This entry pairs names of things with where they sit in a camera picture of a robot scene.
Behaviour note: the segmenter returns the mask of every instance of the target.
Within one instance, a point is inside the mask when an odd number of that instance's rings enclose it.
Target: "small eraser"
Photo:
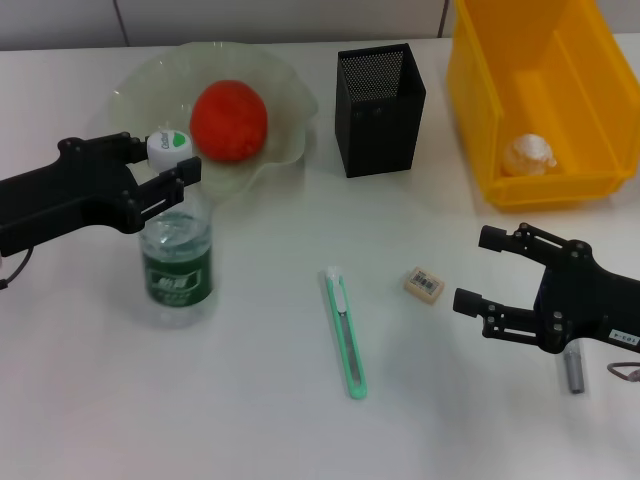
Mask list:
[[[444,290],[444,282],[425,269],[416,267],[404,283],[404,288],[420,300],[433,305]]]

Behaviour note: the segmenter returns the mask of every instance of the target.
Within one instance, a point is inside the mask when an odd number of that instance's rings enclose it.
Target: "water bottle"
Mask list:
[[[147,140],[149,165],[160,173],[193,156],[191,139],[176,130]],[[200,185],[185,188],[184,201],[147,221],[140,233],[151,323],[180,328],[211,314],[211,205]]]

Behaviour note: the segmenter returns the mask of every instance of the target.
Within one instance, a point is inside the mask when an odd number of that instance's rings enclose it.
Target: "green box cutter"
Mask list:
[[[338,267],[327,269],[327,290],[349,394],[352,398],[362,399],[367,396],[367,381],[364,378],[358,343],[353,330],[344,278]]]

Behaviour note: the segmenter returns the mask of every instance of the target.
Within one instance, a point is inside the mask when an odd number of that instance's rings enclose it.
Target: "black mesh pen holder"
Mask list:
[[[336,138],[348,178],[411,168],[425,97],[408,44],[338,53]]]

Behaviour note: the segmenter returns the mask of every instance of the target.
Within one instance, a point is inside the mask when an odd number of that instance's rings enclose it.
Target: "red ball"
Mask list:
[[[262,149],[267,138],[267,109],[248,85],[222,80],[200,95],[189,128],[193,142],[206,156],[238,163]]]

